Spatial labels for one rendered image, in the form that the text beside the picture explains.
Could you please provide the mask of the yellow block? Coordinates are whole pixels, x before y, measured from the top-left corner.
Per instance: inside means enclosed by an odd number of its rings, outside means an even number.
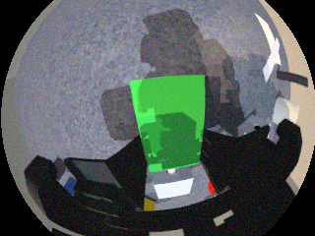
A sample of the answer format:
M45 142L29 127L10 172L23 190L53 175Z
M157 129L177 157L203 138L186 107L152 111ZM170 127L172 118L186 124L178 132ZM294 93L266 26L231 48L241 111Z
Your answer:
M147 200L147 198L146 198L145 199L145 205L143 206L143 211L155 211L154 201Z

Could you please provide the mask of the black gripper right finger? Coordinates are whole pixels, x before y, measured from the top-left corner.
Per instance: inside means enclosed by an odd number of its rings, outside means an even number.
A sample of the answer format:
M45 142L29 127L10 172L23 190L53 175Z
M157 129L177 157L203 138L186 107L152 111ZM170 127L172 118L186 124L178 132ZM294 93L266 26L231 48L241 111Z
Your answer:
M268 138L269 131L271 131L271 127L265 125L243 137L230 137L218 134L216 131L204 130L200 161L217 196L224 193L225 190L229 190L229 181L235 176L249 147Z

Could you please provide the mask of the white flat bar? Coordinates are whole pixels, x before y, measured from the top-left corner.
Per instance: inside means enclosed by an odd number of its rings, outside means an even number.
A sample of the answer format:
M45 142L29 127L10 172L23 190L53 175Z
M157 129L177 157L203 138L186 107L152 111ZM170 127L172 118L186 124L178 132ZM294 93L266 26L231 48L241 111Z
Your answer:
M273 46L273 50L271 52L271 55L268 56L268 60L267 60L267 64L265 64L265 67L263 67L263 72L264 72L264 78L265 78L265 83L267 82L267 79L269 78L269 75L272 74L272 70L273 70L273 67L275 67L275 62L276 62L276 59L277 59L277 54L279 54L279 47L280 47L280 44L279 44L279 40L278 39L275 39L275 46Z

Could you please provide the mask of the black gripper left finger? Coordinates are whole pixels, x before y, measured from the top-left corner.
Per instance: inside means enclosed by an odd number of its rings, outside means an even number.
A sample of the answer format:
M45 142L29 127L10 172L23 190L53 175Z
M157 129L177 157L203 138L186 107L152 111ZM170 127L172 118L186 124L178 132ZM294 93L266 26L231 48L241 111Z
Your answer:
M64 164L76 180L113 185L134 206L135 211L143 211L147 161L141 134L105 160L67 157L64 158Z

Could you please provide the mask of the red tray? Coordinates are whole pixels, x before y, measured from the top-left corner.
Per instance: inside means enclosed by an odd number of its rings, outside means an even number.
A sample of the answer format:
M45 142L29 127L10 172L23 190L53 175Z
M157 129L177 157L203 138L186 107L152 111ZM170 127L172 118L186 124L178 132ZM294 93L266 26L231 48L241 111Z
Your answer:
M213 184L212 184L212 182L210 182L209 181L209 185L208 185L208 188L209 188L209 190L210 190L210 193L216 193L216 190L214 190L214 188L213 188Z

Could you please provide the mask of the blue tray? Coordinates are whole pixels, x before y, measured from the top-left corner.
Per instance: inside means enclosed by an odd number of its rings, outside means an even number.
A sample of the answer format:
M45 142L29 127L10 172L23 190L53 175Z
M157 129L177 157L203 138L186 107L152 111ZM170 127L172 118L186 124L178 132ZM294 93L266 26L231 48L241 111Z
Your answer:
M66 185L63 186L63 188L66 189L67 192L70 192L72 194L72 196L74 196L74 194L76 193L75 190L72 190L75 188L76 182L78 182L78 181L75 181L74 178L68 177Z

